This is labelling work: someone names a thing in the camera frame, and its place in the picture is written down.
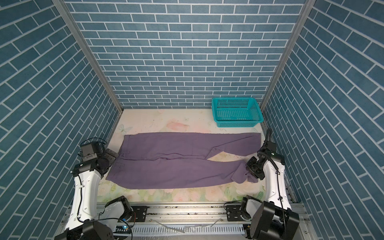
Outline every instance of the blue brick wall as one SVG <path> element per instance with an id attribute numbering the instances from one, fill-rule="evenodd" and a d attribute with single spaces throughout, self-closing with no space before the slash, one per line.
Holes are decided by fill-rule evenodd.
<path id="1" fill-rule="evenodd" d="M 384 239 L 383 13 L 317 0 L 264 113 L 319 239 Z"/>
<path id="2" fill-rule="evenodd" d="M 52 238 L 117 111 L 51 0 L 0 1 L 0 239 Z"/>
<path id="3" fill-rule="evenodd" d="M 264 96 L 305 0 L 66 1 L 124 108 Z"/>

